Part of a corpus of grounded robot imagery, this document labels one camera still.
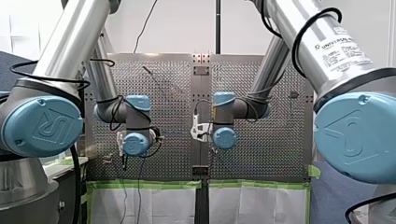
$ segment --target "white wall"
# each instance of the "white wall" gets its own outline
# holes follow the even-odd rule
[[[120,10],[108,18],[106,28],[116,52],[134,50],[153,1],[123,0]],[[392,56],[396,53],[393,47],[395,1],[322,2],[325,6],[340,7],[344,26],[375,63],[396,65],[396,57]],[[0,0],[0,50],[37,59],[62,14],[60,2]],[[222,53],[264,54],[272,36],[249,1],[222,0],[221,12]],[[215,51],[215,0],[158,0],[137,52],[209,51]]]
[[[106,28],[116,52],[132,52],[154,0],[123,1]],[[159,0],[137,52],[215,51],[214,0]],[[249,1],[222,1],[222,53],[264,54],[271,35]]]
[[[62,11],[60,0],[0,0],[0,50],[37,60]]]

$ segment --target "blue joint cap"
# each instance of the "blue joint cap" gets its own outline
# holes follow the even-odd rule
[[[220,128],[213,134],[213,142],[219,149],[231,149],[236,143],[236,133],[231,128]]]
[[[6,147],[24,157],[50,157],[69,149],[82,131],[78,108],[59,96],[36,97],[16,107],[3,123]]]
[[[230,91],[218,91],[213,95],[213,106],[227,105],[235,100],[235,94]]]
[[[350,92],[331,99],[315,120],[315,142],[343,175],[373,184],[396,183],[396,98]]]
[[[125,98],[128,104],[141,111],[149,111],[150,103],[147,95],[129,95]]]
[[[149,150],[149,140],[141,133],[128,133],[123,140],[122,149],[128,156],[143,156]]]

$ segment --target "universal robots logo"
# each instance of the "universal robots logo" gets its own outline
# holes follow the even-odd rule
[[[62,145],[69,134],[73,118],[59,111],[46,110],[38,122],[33,138]]]

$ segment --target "wire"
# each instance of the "wire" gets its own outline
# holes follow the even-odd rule
[[[250,123],[257,122],[257,120],[259,120],[259,113],[257,112],[256,108],[253,106],[253,104],[242,97],[236,97],[236,99],[239,99],[239,100],[245,102],[245,104],[247,104],[248,106],[250,106],[253,109],[253,112],[256,115],[256,118],[254,120],[246,119],[246,121],[250,122]]]
[[[265,28],[267,28],[269,32],[282,39],[282,35],[274,30],[270,20],[264,15],[265,12],[264,5],[265,5],[265,0],[262,0],[262,23],[264,23]]]
[[[351,213],[353,213],[353,211],[355,209],[358,209],[358,208],[360,208],[360,207],[362,207],[364,205],[370,204],[370,203],[386,202],[386,201],[389,201],[389,200],[392,200],[392,199],[396,199],[396,192],[390,193],[390,194],[386,194],[386,195],[382,195],[382,196],[379,196],[379,197],[375,197],[375,198],[372,198],[372,199],[369,199],[369,200],[366,200],[366,201],[363,201],[361,203],[357,203],[357,204],[351,206],[345,212],[345,217],[346,217],[347,223],[349,223],[349,224],[352,223],[352,221],[349,218],[349,215]]]
[[[114,65],[116,65],[116,63],[113,60],[109,60],[109,59],[90,59],[90,61],[92,61],[92,62],[107,62],[107,63],[110,63],[108,65],[109,67],[114,67]]]
[[[142,178],[143,174],[143,167],[146,163],[146,158],[143,158],[142,163],[140,164],[139,176],[137,177],[137,194],[139,196],[139,206],[137,209],[137,221],[136,224],[139,224],[140,221],[140,212],[142,210],[142,194],[140,192],[140,179]]]
[[[294,40],[294,44],[293,47],[291,49],[291,61],[293,63],[294,68],[297,70],[297,72],[302,76],[305,77],[305,74],[303,72],[303,70],[300,68],[299,66],[299,59],[298,59],[298,49],[300,47],[301,41],[303,39],[303,35],[305,34],[305,32],[311,27],[312,24],[314,24],[318,19],[326,16],[327,13],[329,12],[334,12],[335,14],[337,14],[338,16],[338,22],[341,22],[343,19],[343,15],[340,11],[340,9],[336,8],[336,7],[328,7],[323,9],[322,11],[320,11],[318,14],[316,14],[315,16],[309,18],[308,21],[306,21],[305,25],[303,26],[303,28],[301,28],[301,30],[299,31],[299,33],[297,34],[297,36],[295,37]]]
[[[120,224],[122,224],[124,219],[125,219],[125,216],[126,216],[126,200],[128,199],[128,192],[126,191],[126,188],[125,188],[124,179],[122,178],[120,181],[121,181],[122,188],[124,190],[124,195],[125,195],[124,196],[124,210],[123,210],[122,219],[121,219],[121,222],[120,222]]]
[[[143,25],[143,29],[142,29],[142,31],[140,32],[139,36],[138,36],[137,39],[136,39],[136,45],[134,46],[134,53],[136,53],[137,46],[139,45],[140,37],[142,36],[142,34],[143,34],[143,33],[145,32],[145,30],[146,30],[146,26],[147,26],[147,24],[148,24],[149,18],[150,18],[150,16],[151,16],[152,11],[153,11],[154,8],[155,8],[155,5],[157,5],[157,2],[158,2],[158,0],[155,0],[154,3],[152,4],[151,10],[149,11],[149,14],[148,14],[148,16],[146,17],[146,20],[145,20],[145,24]]]
[[[11,71],[14,74],[18,74],[23,77],[33,78],[36,80],[59,81],[59,82],[66,82],[66,83],[82,84],[81,87],[78,87],[78,91],[82,91],[91,85],[91,82],[89,82],[87,80],[65,79],[65,78],[57,78],[57,77],[39,77],[39,76],[35,76],[32,74],[17,70],[17,68],[24,67],[27,65],[33,65],[33,64],[37,64],[37,63],[38,63],[38,61],[31,61],[31,62],[26,62],[26,63],[15,63],[9,67],[9,71]]]
[[[137,111],[140,115],[142,115],[143,117],[148,119],[148,122],[151,123],[151,118],[149,117],[149,115],[145,114],[144,112],[142,112],[139,109],[137,109],[136,107],[134,107],[134,105],[129,103],[127,100],[123,99],[123,102],[125,102],[127,105],[129,105],[131,108],[133,108],[135,111]]]
[[[147,156],[140,156],[140,158],[142,159],[146,159],[146,158],[150,158],[152,156],[154,156],[155,154],[157,154],[157,152],[160,150],[160,148],[163,146],[163,143],[160,142],[157,149],[155,149],[155,151],[153,151],[151,154],[147,155]]]
[[[255,91],[255,92],[248,92],[247,93],[247,98],[255,103],[261,104],[261,105],[267,105],[268,104],[268,100],[271,99],[271,96],[267,96],[267,97],[257,97],[254,96],[255,94],[262,94],[262,93],[266,93],[268,91],[271,91],[282,79],[282,77],[285,75],[285,73],[282,73],[282,75],[268,88],[265,88],[264,90],[261,91]]]
[[[113,108],[111,109],[111,120],[110,124],[108,125],[108,128],[110,129],[111,132],[116,131],[120,126],[121,123],[119,123],[116,127],[113,128],[113,123],[117,123],[116,120],[116,115],[120,110],[120,106],[124,100],[124,97],[122,95],[119,95],[119,101],[113,105]]]
[[[79,208],[81,206],[81,169],[79,167],[77,150],[76,150],[76,147],[74,145],[70,147],[70,152],[72,154],[73,165],[74,165],[74,173],[75,173],[75,176],[76,176],[76,182],[75,182],[75,188],[76,188],[75,208],[74,208],[73,222],[72,223],[73,224],[78,224]]]
[[[194,107],[194,114],[195,114],[195,115],[198,114],[198,104],[200,104],[201,102],[205,102],[205,103],[208,103],[208,104],[212,104],[212,102],[210,102],[209,100],[206,100],[206,99],[199,99],[199,100],[197,100],[197,103],[195,103],[195,107]]]

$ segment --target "pegboard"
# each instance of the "pegboard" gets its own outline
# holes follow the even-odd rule
[[[146,160],[142,177],[191,180],[194,157],[202,156],[202,150],[196,148],[190,136],[194,97],[197,93],[212,95],[215,91],[234,91],[238,96],[245,96],[262,56],[211,55],[210,62],[206,62],[209,74],[198,79],[193,69],[196,58],[190,54],[113,54],[110,59],[116,62],[113,75],[120,94],[148,95],[152,124],[160,127],[165,136],[163,148],[155,157]],[[203,86],[202,89],[198,91],[197,85]],[[254,124],[236,120],[236,148],[209,153],[208,160],[198,160],[210,167],[210,178],[305,181],[305,166],[310,162],[312,145],[312,91],[308,87],[289,66],[273,92],[270,117]],[[296,99],[290,98],[292,92],[298,93]],[[94,98],[90,89],[85,100],[86,150],[92,157],[88,178],[137,179],[141,159],[130,159],[128,170],[121,170],[116,133],[108,129],[108,124],[94,118]],[[213,152],[210,144],[201,146]]]
[[[233,91],[245,96],[260,68],[260,56],[221,56],[211,60],[212,94]],[[209,150],[210,177],[304,181],[312,141],[312,91],[289,65],[269,100],[269,118],[255,123],[236,120],[237,145],[232,150]]]
[[[191,180],[191,55],[115,54],[112,72],[122,95],[144,94],[151,102],[152,125],[165,136],[159,152],[146,159],[142,177],[150,180]],[[88,169],[89,179],[137,179],[142,159],[129,158],[121,170],[116,132],[93,120],[94,99],[87,92],[88,147],[96,151]]]

